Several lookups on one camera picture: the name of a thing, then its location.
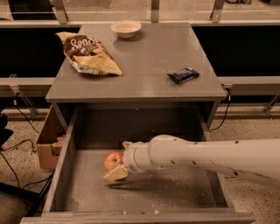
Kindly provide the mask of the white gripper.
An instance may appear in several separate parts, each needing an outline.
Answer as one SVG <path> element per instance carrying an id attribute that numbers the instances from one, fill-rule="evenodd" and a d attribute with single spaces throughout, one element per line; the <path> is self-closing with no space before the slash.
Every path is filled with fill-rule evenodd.
<path id="1" fill-rule="evenodd" d="M 113 166 L 104 175 L 104 180 L 107 182 L 125 179 L 129 173 L 143 173 L 152 168 L 149 143 L 124 141 L 122 146 L 124 148 L 122 155 L 123 164 Z"/>

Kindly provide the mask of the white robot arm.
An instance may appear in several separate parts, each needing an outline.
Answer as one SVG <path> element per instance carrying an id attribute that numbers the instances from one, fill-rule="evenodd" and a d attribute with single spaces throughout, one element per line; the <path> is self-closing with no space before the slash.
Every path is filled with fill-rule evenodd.
<path id="1" fill-rule="evenodd" d="M 147 143 L 126 143 L 122 160 L 104 179 L 115 182 L 130 174 L 178 167 L 199 167 L 278 188 L 280 139 L 192 142 L 159 135 Z"/>

